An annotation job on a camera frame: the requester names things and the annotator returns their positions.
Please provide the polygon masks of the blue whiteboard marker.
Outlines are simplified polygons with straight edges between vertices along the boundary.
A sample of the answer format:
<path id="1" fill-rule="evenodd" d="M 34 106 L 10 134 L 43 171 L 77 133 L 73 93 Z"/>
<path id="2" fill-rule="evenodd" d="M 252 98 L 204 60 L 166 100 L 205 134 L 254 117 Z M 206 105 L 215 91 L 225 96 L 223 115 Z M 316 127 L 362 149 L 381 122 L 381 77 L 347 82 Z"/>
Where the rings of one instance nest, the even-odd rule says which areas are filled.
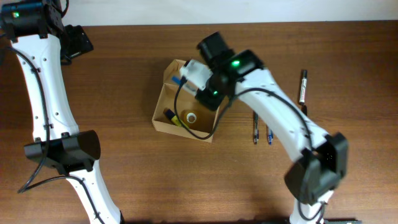
<path id="1" fill-rule="evenodd" d="M 176 76 L 172 77 L 172 81 L 174 83 L 176 83 L 177 85 L 180 85 L 182 83 L 181 79 L 177 78 Z M 187 82 L 182 85 L 182 89 L 184 89 L 186 92 L 188 92 L 189 94 L 191 94 L 193 96 L 196 96 L 196 94 L 197 94 L 197 89 L 190 86 Z"/>

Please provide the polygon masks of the yellow tape roll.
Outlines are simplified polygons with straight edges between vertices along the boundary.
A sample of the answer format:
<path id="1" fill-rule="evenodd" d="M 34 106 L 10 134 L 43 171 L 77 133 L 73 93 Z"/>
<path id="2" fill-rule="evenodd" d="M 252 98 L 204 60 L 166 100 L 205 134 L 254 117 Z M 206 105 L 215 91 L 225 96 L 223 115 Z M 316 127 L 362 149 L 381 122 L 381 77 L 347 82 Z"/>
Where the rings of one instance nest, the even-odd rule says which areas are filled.
<path id="1" fill-rule="evenodd" d="M 180 118 L 190 129 L 200 128 L 203 121 L 203 116 L 199 110 L 183 110 Z"/>

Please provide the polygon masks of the brown cardboard box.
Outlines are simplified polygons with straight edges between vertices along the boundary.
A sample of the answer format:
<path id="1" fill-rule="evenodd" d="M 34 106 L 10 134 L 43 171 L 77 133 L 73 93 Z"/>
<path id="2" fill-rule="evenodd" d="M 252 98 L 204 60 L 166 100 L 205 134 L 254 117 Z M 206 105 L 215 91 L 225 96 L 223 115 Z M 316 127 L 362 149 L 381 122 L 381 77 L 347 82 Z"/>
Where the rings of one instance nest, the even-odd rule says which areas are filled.
<path id="1" fill-rule="evenodd" d="M 194 137 L 190 133 L 184 128 L 177 126 L 165 115 L 167 110 L 174 110 L 174 99 L 178 90 L 176 81 L 180 78 L 179 70 L 184 64 L 184 60 L 175 59 L 164 70 L 163 85 L 152 117 L 152 124 L 158 132 L 193 139 Z M 218 113 L 218 110 L 210 111 L 205 108 L 188 90 L 184 88 L 180 90 L 175 114 L 196 135 L 201 137 L 209 135 L 215 127 Z"/>

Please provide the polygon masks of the black ballpoint pen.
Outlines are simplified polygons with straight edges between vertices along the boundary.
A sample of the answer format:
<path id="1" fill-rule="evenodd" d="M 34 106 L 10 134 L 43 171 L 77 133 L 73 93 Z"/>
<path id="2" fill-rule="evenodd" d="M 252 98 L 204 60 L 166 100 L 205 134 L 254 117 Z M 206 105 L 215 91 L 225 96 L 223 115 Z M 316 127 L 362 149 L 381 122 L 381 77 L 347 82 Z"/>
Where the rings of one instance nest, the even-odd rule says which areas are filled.
<path id="1" fill-rule="evenodd" d="M 257 113 L 254 113 L 254 115 L 253 115 L 253 121 L 254 121 L 253 141 L 254 141 L 254 144 L 257 144 L 258 140 L 259 140 L 258 115 L 257 115 Z"/>

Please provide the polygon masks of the yellow highlighter blue cap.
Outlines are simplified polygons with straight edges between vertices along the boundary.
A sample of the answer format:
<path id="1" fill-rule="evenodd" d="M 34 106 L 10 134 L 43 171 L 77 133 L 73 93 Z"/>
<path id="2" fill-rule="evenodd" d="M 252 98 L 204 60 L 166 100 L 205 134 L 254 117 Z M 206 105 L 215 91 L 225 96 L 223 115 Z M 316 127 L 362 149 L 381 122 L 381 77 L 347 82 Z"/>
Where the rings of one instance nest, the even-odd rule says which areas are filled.
<path id="1" fill-rule="evenodd" d="M 164 115 L 174 125 L 179 127 L 187 127 L 187 125 L 184 122 L 180 121 L 177 118 L 176 114 L 171 109 L 169 108 L 164 109 Z"/>

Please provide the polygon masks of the black whiteboard marker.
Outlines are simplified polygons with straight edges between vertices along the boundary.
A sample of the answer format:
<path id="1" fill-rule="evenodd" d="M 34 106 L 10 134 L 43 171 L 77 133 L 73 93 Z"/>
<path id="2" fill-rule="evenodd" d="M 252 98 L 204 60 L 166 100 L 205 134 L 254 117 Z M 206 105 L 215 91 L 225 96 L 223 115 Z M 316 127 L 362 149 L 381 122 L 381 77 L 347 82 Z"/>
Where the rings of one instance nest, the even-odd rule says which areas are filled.
<path id="1" fill-rule="evenodd" d="M 306 93 L 306 89 L 307 89 L 307 77 L 308 77 L 308 71 L 302 70 L 302 81 L 301 81 L 300 95 L 299 95 L 299 101 L 298 101 L 298 103 L 300 105 L 305 104 L 305 93 Z"/>

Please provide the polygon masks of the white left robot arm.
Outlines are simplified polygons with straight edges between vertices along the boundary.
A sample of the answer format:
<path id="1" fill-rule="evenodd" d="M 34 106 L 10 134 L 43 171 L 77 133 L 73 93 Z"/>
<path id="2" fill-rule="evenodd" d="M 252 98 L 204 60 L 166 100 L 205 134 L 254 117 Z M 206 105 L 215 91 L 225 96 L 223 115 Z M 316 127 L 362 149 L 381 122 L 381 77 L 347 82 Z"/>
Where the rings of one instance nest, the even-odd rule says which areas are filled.
<path id="1" fill-rule="evenodd" d="M 81 26 L 63 23 L 67 10 L 60 1 L 1 6 L 1 29 L 20 62 L 32 110 L 34 140 L 25 156 L 72 185 L 91 223 L 123 223 L 101 175 L 99 137 L 80 131 L 68 103 L 62 67 L 92 51 L 93 44 Z"/>

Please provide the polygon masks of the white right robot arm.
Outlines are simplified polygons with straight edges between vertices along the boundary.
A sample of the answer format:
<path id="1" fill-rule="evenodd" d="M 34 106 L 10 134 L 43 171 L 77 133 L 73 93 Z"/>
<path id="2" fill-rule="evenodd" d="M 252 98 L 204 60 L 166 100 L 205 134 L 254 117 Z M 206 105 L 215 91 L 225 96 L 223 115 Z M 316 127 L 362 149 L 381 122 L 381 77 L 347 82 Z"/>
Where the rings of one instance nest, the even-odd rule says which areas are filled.
<path id="1" fill-rule="evenodd" d="M 311 121 L 280 89 L 270 70 L 251 50 L 235 53 L 221 34 L 204 38 L 197 49 L 205 61 L 197 100 L 216 110 L 224 98 L 248 105 L 279 138 L 292 167 L 284 177 L 295 198 L 290 223 L 325 223 L 326 205 L 346 175 L 348 141 Z"/>

